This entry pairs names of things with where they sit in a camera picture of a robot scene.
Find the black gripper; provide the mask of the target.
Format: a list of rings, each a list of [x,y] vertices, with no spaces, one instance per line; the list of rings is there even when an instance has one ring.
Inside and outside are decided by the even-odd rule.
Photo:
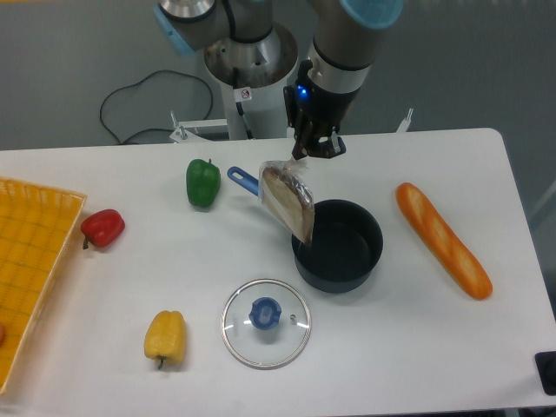
[[[346,145],[337,133],[359,92],[356,89],[344,94],[334,93],[311,81],[283,89],[288,126],[294,130],[294,160],[307,156],[335,158],[346,153]]]

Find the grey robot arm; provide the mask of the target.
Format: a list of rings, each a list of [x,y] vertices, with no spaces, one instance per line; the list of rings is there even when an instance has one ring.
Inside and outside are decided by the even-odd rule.
[[[305,56],[273,19],[270,1],[160,1],[162,31],[178,53],[201,51],[219,83],[230,139],[283,136],[294,159],[346,151],[338,133],[398,19],[402,1],[313,1],[318,15]]]

